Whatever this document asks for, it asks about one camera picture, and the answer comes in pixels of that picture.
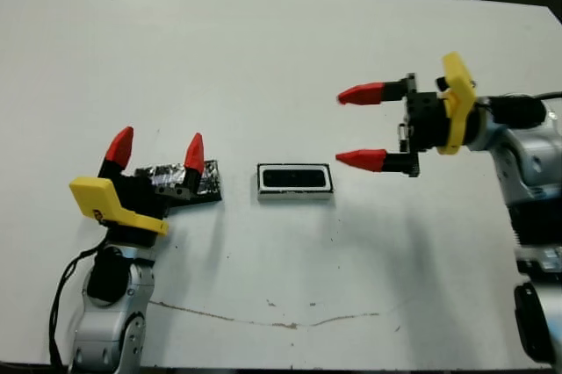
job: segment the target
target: black cable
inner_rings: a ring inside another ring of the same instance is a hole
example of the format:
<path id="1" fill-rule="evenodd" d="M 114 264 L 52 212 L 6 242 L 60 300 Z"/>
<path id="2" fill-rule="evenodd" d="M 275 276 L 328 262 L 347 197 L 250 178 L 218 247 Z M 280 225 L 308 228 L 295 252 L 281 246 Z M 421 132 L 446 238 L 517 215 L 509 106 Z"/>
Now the black cable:
<path id="1" fill-rule="evenodd" d="M 543 93 L 542 95 L 534 96 L 534 98 L 540 99 L 540 100 L 562 99 L 562 91 L 553 91 L 551 93 Z"/>
<path id="2" fill-rule="evenodd" d="M 54 339 L 56 323 L 59 319 L 59 303 L 61 300 L 62 288 L 64 288 L 65 283 L 67 283 L 70 277 L 74 274 L 78 262 L 83 258 L 96 254 L 100 249 L 102 249 L 105 243 L 106 238 L 104 238 L 103 241 L 97 244 L 96 247 L 84 250 L 78 255 L 78 257 L 72 260 L 68 264 L 66 269 L 62 272 L 61 280 L 59 281 L 59 284 L 56 288 L 53 305 L 51 306 L 51 313 L 49 315 L 49 355 L 51 357 L 51 364 L 58 372 L 64 372 L 64 365 L 62 364 L 59 347 L 56 345 L 56 340 Z"/>

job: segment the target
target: foil-wrapped object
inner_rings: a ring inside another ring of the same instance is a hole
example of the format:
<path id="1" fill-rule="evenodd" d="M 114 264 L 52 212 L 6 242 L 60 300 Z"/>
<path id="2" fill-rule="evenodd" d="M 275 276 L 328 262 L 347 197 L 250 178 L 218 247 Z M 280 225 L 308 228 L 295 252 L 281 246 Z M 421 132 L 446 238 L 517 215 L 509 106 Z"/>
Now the foil-wrapped object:
<path id="1" fill-rule="evenodd" d="M 136 169 L 134 171 L 134 175 L 150 178 L 150 181 L 155 188 L 174 188 L 177 185 L 181 185 L 184 180 L 185 168 L 182 163 L 150 166 L 147 168 Z M 221 199 L 219 165 L 217 161 L 205 161 L 205 168 L 203 169 L 203 175 L 201 176 L 201 182 L 199 183 L 197 195 L 192 196 L 189 202 L 177 200 L 172 203 L 172 206 L 195 205 L 198 203 L 221 201 Z"/>

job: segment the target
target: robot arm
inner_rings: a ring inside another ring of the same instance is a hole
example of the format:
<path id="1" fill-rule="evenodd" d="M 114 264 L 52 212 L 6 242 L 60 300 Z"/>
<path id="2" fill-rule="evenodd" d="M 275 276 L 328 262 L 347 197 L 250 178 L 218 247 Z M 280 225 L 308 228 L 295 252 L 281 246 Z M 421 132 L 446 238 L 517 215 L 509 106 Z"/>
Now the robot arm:
<path id="1" fill-rule="evenodd" d="M 415 76 L 369 83 L 339 95 L 342 104 L 405 99 L 399 124 L 400 153 L 356 150 L 336 156 L 374 172 L 420 175 L 418 154 L 435 147 L 454 155 L 466 145 L 494 159 L 501 191 L 520 247 L 518 270 L 530 278 L 515 288 L 515 317 L 522 345 L 537 362 L 562 372 L 562 137 L 543 99 L 476 97 L 475 83 L 456 53 L 443 58 L 442 92 L 418 92 Z"/>
<path id="2" fill-rule="evenodd" d="M 203 141 L 197 133 L 188 147 L 183 177 L 169 186 L 155 186 L 148 176 L 125 176 L 133 129 L 128 126 L 110 145 L 97 177 L 81 176 L 70 189 L 82 214 L 107 228 L 104 240 L 82 252 L 65 270 L 49 324 L 51 364 L 64 370 L 54 339 L 62 287 L 78 260 L 96 255 L 83 284 L 84 313 L 76 328 L 68 372 L 135 373 L 141 364 L 148 301 L 155 288 L 153 246 L 168 231 L 163 219 L 170 207 L 200 199 Z"/>

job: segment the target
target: white tabletop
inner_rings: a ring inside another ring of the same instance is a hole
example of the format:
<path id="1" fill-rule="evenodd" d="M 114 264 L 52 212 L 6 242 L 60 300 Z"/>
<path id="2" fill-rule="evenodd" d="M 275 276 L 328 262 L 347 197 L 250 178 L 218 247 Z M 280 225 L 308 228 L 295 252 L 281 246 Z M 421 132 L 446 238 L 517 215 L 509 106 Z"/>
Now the white tabletop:
<path id="1" fill-rule="evenodd" d="M 0 360 L 47 362 L 61 272 L 104 233 L 68 183 L 95 176 L 112 137 L 132 125 L 130 169 L 181 162 L 200 131 L 224 198 L 169 218 L 153 295 L 166 307 L 148 307 L 143 365 L 536 366 L 515 325 L 523 277 L 490 156 L 431 151 L 417 179 L 347 167 L 335 153 L 397 150 L 403 107 L 340 106 L 335 96 L 406 72 L 433 90 L 452 50 L 480 95 L 559 90 L 562 27 L 546 8 L 0 0 L 0 39 Z M 329 163 L 334 200 L 259 204 L 259 162 Z M 61 300 L 65 361 L 90 267 L 80 264 Z"/>

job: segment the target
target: white table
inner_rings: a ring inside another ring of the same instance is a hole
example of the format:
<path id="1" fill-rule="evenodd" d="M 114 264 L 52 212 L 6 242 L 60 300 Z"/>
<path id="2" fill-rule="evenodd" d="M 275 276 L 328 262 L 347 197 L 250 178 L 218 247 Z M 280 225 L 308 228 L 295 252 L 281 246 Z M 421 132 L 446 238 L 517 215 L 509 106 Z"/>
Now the white table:
<path id="1" fill-rule="evenodd" d="M 96 175 L 130 124 L 130 169 L 182 161 L 200 131 L 224 198 L 169 219 L 153 300 L 185 311 L 149 306 L 143 365 L 536 366 L 515 326 L 512 290 L 522 277 L 489 155 L 431 151 L 417 179 L 344 166 L 335 153 L 396 150 L 403 107 L 344 107 L 335 96 L 410 71 L 433 90 L 451 50 L 481 95 L 559 90 L 562 27 L 547 9 L 0 0 L 0 39 L 0 360 L 47 362 L 61 271 L 104 232 L 82 217 L 68 183 Z M 260 205 L 259 162 L 327 162 L 335 199 Z M 90 266 L 81 263 L 61 300 L 65 361 Z"/>

